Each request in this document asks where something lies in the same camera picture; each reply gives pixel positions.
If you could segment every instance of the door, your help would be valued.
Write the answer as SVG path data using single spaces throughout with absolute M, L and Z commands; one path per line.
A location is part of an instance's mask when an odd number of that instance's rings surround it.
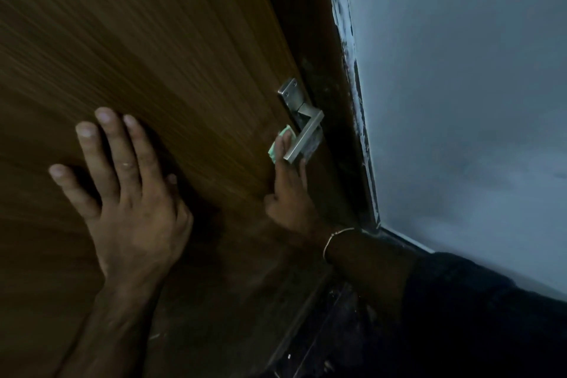
M 47 174 L 81 166 L 74 125 L 142 120 L 195 214 L 148 341 L 149 376 L 249 376 L 301 322 L 329 269 L 264 215 L 267 150 L 298 75 L 268 0 L 0 0 L 0 363 L 57 365 L 102 285 L 89 235 Z M 326 215 L 351 218 L 325 145 L 308 164 Z

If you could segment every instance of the green paper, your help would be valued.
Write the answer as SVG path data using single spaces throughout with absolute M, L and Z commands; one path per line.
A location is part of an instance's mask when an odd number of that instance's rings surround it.
M 285 127 L 285 129 L 283 129 L 282 131 L 280 131 L 280 134 L 278 136 L 283 136 L 283 134 L 287 131 L 291 132 L 291 140 L 294 141 L 296 136 L 295 136 L 295 132 L 293 131 L 293 129 L 289 126 L 289 124 Z M 276 163 L 276 153 L 275 153 L 275 149 L 276 149 L 276 142 L 274 141 L 274 143 L 272 144 L 272 146 L 270 147 L 270 151 L 268 151 L 268 155 L 270 156 L 270 159 L 272 159 L 272 161 L 274 162 L 274 164 Z

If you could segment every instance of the dark sleeve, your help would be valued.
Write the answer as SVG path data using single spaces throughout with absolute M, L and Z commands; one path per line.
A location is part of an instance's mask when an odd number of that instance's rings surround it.
M 402 326 L 429 373 L 565 373 L 567 303 L 448 253 L 421 258 L 408 279 Z

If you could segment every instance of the white wall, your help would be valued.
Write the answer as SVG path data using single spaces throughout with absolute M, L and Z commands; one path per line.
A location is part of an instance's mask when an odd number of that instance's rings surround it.
M 567 0 L 349 3 L 383 224 L 565 297 Z

